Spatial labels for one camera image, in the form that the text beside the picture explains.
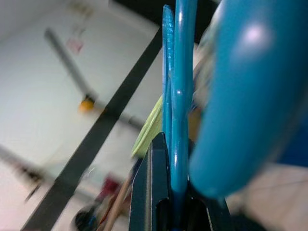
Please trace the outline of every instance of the orange object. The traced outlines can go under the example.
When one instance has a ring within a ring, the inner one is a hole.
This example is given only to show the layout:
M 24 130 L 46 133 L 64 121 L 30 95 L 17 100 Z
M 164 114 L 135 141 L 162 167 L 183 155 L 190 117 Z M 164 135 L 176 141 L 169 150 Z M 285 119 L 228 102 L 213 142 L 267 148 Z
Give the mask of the orange object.
M 79 105 L 79 110 L 82 112 L 86 112 L 92 110 L 94 108 L 94 102 L 92 100 L 83 100 Z

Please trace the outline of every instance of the white tile floor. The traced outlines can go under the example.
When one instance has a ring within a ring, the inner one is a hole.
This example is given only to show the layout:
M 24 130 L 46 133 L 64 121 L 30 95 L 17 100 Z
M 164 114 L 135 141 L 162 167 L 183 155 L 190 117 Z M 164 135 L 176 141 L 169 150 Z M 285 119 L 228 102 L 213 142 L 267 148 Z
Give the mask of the white tile floor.
M 86 200 L 83 197 L 73 196 L 67 203 L 61 216 L 55 223 L 52 231 L 76 231 L 74 228 L 73 220 L 76 213 L 82 208 L 90 205 L 92 200 Z M 120 216 L 112 231 L 127 231 L 128 230 L 128 218 Z
M 14 167 L 0 162 L 0 230 L 20 230 L 51 185 L 45 183 L 25 203 L 31 189 Z
M 52 165 L 54 176 L 99 113 L 78 111 L 83 95 L 44 39 L 46 28 L 52 28 L 65 44 L 76 24 L 86 27 L 80 54 L 69 54 L 105 103 L 158 29 L 140 18 L 131 26 L 130 20 L 101 6 L 104 1 L 97 2 L 93 16 L 85 22 L 65 4 L 0 44 L 0 145 L 43 168 Z M 124 113 L 146 120 L 161 94 L 161 63 L 159 54 Z
M 227 199 L 231 212 L 245 205 L 268 227 L 308 230 L 308 168 L 270 165 L 245 190 Z

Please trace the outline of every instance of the white wall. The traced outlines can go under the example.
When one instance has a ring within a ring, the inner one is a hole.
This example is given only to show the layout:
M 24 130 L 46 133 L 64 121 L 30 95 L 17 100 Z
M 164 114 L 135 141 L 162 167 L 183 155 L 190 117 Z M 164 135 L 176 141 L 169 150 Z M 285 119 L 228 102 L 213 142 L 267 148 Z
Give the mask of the white wall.
M 71 54 L 104 102 L 111 99 L 158 29 L 130 15 L 121 9 L 107 9 L 106 2 L 100 2 L 84 23 L 87 29 L 81 53 Z M 78 111 L 82 94 L 43 35 L 51 27 L 65 43 L 72 27 L 81 21 L 63 5 L 0 44 L 0 145 L 42 168 L 52 166 L 55 175 L 99 113 L 83 115 Z M 158 56 L 126 112 L 145 120 L 160 94 Z M 122 141 L 121 150 L 129 156 L 137 133 L 116 134 L 119 141 L 112 142 L 114 149 L 108 148 L 108 153 L 112 156 Z
M 0 41 L 40 18 L 64 0 L 1 0 Z

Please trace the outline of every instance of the black stripe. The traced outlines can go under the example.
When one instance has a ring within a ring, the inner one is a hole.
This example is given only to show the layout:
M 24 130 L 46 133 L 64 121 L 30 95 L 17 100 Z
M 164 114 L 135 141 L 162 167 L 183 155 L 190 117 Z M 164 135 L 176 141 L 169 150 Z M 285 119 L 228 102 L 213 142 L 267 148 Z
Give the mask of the black stripe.
M 158 30 L 22 230 L 50 231 L 162 46 Z

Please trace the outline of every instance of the blue curved handle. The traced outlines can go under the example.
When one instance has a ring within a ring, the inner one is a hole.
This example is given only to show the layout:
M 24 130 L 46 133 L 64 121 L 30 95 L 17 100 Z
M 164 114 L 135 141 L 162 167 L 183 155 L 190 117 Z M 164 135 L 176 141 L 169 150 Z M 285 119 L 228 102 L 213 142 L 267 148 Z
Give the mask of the blue curved handle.
M 308 4 L 225 1 L 212 92 L 190 161 L 208 197 L 243 187 L 292 135 L 308 92 Z
M 188 122 L 193 98 L 193 43 L 197 0 L 177 0 L 174 33 L 174 76 L 171 78 L 171 189 L 174 222 L 179 224 L 188 177 Z
M 171 78 L 174 67 L 174 18 L 169 6 L 163 7 L 163 116 L 162 128 L 166 136 L 166 143 L 169 153 L 169 162 L 171 163 Z

